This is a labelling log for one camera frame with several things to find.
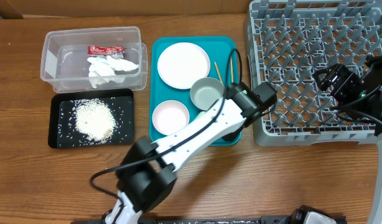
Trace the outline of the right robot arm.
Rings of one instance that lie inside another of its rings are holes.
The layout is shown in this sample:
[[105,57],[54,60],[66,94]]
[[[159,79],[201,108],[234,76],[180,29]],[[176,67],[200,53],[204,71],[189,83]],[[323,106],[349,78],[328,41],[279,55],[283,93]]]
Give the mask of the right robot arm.
[[374,124],[377,137],[378,173],[368,223],[382,223],[382,55],[367,55],[368,73],[360,77],[346,65],[336,63],[313,73],[318,88],[335,98],[337,113],[345,113],[345,121]]

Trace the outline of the wooden chopstick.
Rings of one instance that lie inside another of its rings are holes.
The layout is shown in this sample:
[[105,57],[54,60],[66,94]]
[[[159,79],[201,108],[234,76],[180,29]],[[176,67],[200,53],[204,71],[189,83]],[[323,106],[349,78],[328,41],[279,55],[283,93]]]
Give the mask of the wooden chopstick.
[[233,74],[233,59],[232,56],[230,56],[230,74],[231,74],[231,83],[234,82],[234,74]]
[[220,83],[223,84],[223,79],[221,77],[217,62],[214,62],[214,66],[215,66],[215,70],[217,71],[218,79],[219,79]]

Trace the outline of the grey bowl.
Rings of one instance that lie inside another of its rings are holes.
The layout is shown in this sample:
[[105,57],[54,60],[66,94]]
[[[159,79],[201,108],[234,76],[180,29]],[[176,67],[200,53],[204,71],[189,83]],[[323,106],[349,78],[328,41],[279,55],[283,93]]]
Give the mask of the grey bowl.
[[223,96],[225,87],[215,78],[201,78],[190,89],[190,99],[200,110],[208,110],[216,100]]

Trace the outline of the white napkin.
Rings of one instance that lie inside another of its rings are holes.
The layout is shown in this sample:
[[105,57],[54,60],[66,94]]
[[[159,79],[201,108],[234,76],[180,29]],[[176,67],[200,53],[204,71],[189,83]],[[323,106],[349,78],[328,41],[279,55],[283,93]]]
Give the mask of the white napkin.
[[90,84],[93,88],[108,82],[122,83],[124,77],[117,78],[115,72],[132,72],[139,68],[129,60],[123,58],[114,58],[110,55],[88,57],[87,61],[91,63],[89,67],[88,76],[90,77]]

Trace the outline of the pile of rice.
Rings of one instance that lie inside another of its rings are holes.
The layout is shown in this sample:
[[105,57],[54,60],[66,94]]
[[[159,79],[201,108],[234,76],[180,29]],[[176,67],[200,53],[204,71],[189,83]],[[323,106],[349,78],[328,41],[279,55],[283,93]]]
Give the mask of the pile of rice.
[[63,101],[57,124],[57,147],[127,144],[134,139],[130,96]]

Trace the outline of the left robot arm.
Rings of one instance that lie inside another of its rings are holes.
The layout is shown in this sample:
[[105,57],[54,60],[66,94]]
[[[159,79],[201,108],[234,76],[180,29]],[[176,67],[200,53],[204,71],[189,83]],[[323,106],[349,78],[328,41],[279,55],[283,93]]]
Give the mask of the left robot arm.
[[237,137],[276,100],[267,82],[253,90],[232,83],[205,114],[176,133],[156,141],[138,139],[115,171],[118,200],[102,223],[137,223],[171,193],[178,172],[191,158],[220,138]]

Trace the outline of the large white plate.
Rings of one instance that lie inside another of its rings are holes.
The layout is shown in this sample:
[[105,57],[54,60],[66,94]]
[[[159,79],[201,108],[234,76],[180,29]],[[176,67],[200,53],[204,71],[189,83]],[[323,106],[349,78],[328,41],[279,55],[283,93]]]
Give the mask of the large white plate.
[[199,45],[179,42],[168,46],[160,54],[157,71],[165,84],[187,90],[210,73],[210,58]]

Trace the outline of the red snack wrapper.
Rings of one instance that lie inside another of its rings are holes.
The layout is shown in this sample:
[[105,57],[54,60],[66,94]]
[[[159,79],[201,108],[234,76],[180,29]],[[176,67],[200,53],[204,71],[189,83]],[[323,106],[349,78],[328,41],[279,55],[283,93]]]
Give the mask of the red snack wrapper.
[[111,56],[123,58],[127,48],[121,46],[102,47],[97,45],[88,46],[88,55],[91,56]]

